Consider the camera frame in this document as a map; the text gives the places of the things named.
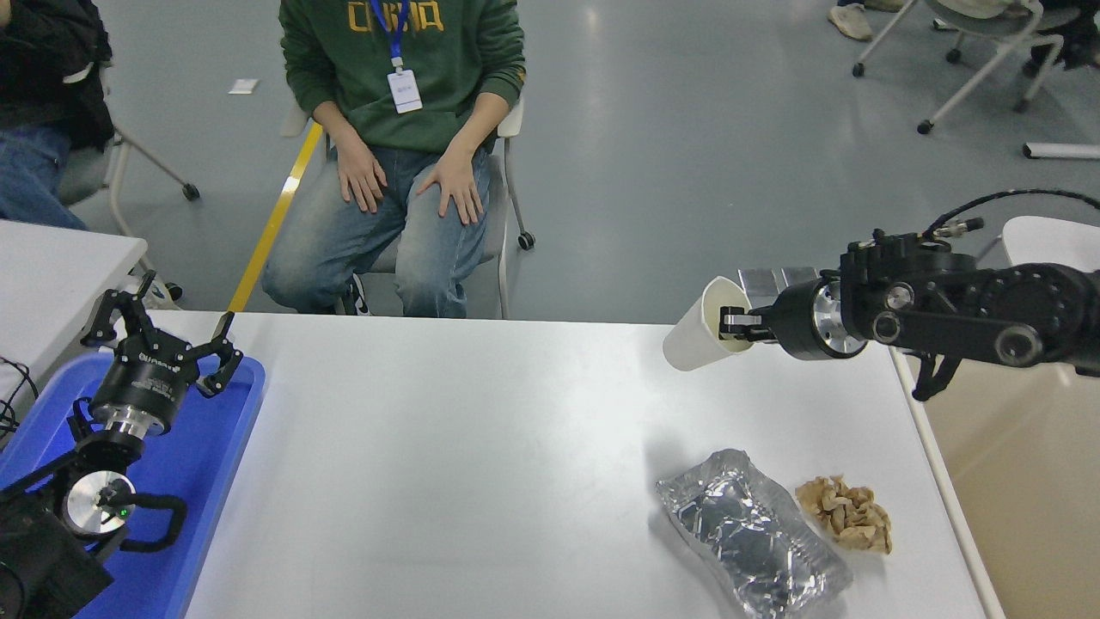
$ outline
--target black cable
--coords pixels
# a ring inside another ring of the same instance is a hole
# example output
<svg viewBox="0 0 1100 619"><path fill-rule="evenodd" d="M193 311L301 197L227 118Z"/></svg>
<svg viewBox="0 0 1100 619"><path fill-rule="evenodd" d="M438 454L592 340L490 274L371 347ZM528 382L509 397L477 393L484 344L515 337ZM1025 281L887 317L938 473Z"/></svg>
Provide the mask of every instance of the black cable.
<svg viewBox="0 0 1100 619"><path fill-rule="evenodd" d="M4 563L3 561L0 561L0 567L7 570L8 573L11 574L15 578L15 584L19 585L19 608L15 609L15 610L18 610L18 612L15 612L15 618L14 619L21 619L23 617L23 610L26 609L25 608L26 607L26 585L23 583L22 576L20 576L19 574L16 574L15 571L12 570L11 566L8 565L7 563Z"/></svg>
<svg viewBox="0 0 1100 619"><path fill-rule="evenodd" d="M0 364L6 364L8 366L11 366L12 368L15 369L16 373L19 373L21 377L23 377L23 380L21 380L20 384L15 387L15 391L19 391L20 388L23 387L24 384L26 384L31 386L31 394L34 394L35 398L38 397L38 386L34 385L34 379L31 378L31 368L28 367L26 364L12 362L11 360L3 356L0 356Z"/></svg>
<svg viewBox="0 0 1100 619"><path fill-rule="evenodd" d="M933 221L932 224L928 225L928 229L925 230L921 235L924 236L925 239L931 239L932 233L936 230L936 228L939 228L941 225L958 217L963 212L966 212L967 210L970 210L976 206L986 203L987 201L993 201L994 199L1001 199L1010 196L1021 196L1027 194L1045 194L1052 196L1062 196L1072 199L1079 199L1085 203L1088 203L1092 208L1100 209L1100 200L1091 198L1085 194L1079 194L1077 191L1068 191L1065 189L1008 189L1004 191L997 191L996 194L989 194L981 196L980 198L972 199L964 203L963 206L956 208L955 210L950 210L948 212L941 214L939 218Z"/></svg>
<svg viewBox="0 0 1100 619"><path fill-rule="evenodd" d="M34 394L34 398L38 398L38 386L34 385L34 380L31 378L31 368L26 364L20 364L19 362L12 362L11 360L0 356L0 364L10 366L19 376L22 377L15 389L11 391L7 400L0 400L0 438L7 436L19 430L19 422L15 421L15 408L12 402L15 401L15 397L23 389L24 385L31 386L31 393Z"/></svg>

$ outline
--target white paper cup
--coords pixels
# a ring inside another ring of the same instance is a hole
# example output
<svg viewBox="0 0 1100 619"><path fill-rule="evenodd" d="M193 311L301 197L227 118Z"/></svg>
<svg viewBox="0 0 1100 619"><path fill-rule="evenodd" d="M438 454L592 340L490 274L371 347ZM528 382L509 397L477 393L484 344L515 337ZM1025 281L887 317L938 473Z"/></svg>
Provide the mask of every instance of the white paper cup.
<svg viewBox="0 0 1100 619"><path fill-rule="evenodd" d="M718 339L718 320L726 305L745 307L746 312L751 307L741 286L718 276L706 284L688 313L664 336L661 349L669 365L686 373L752 346L751 342Z"/></svg>

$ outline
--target blue tray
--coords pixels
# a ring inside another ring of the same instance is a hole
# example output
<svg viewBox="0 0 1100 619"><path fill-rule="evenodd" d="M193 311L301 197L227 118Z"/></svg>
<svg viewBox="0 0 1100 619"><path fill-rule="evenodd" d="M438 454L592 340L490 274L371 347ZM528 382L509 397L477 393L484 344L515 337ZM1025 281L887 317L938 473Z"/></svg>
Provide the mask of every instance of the blue tray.
<svg viewBox="0 0 1100 619"><path fill-rule="evenodd" d="M74 447L65 423L73 401L91 397L112 362L110 354L90 354L58 371L0 454L0 488ZM208 357L199 362L199 368L209 374L217 362ZM85 607L78 619L184 616L256 420L263 385L263 366L245 357L226 391L207 400L193 387L172 432L145 439L145 453L127 477L139 493L183 498L187 520L179 539L164 551L116 552L106 564L114 584ZM140 509L129 523L130 539L152 541L163 537L168 517Z"/></svg>

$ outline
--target jeans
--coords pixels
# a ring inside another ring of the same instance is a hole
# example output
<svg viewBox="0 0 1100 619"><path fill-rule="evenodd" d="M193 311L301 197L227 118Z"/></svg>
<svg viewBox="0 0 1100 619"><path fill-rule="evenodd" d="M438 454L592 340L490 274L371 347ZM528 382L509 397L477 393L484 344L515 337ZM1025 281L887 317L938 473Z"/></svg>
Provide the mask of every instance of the jeans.
<svg viewBox="0 0 1100 619"><path fill-rule="evenodd" d="M397 234L397 295L406 317L464 319L465 279L481 261L486 217L463 225L451 200L439 215L440 188L416 190L440 155L372 148L386 174L382 202L374 214L354 198L344 202L334 161L327 161L308 195L290 209L261 278L279 305L302 313L331 313L352 273L365 273ZM473 158L482 203L488 197L488 153Z"/></svg>
<svg viewBox="0 0 1100 619"><path fill-rule="evenodd" d="M68 133L54 124L0 129L0 219L87 230L57 198Z"/></svg>

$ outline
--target hand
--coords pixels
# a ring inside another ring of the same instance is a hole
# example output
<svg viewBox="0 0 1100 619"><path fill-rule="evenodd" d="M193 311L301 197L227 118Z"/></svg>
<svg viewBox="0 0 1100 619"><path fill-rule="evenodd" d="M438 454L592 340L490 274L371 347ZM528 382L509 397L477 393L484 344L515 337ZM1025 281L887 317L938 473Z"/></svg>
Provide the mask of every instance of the hand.
<svg viewBox="0 0 1100 619"><path fill-rule="evenodd" d="M436 167L425 179L416 195L428 190L433 184L439 184L439 215L447 215L447 208L454 199L459 211L459 220L463 225L477 222L477 215L485 213L481 196L477 195L477 183L474 181L473 156L460 151L447 148L443 156L436 162Z"/></svg>
<svg viewBox="0 0 1100 619"><path fill-rule="evenodd" d="M366 147L362 137L354 131L337 139L337 172L340 174L340 195L345 202L351 202L352 196L363 212L372 214L378 211L382 201L382 188L386 187L386 173Z"/></svg>

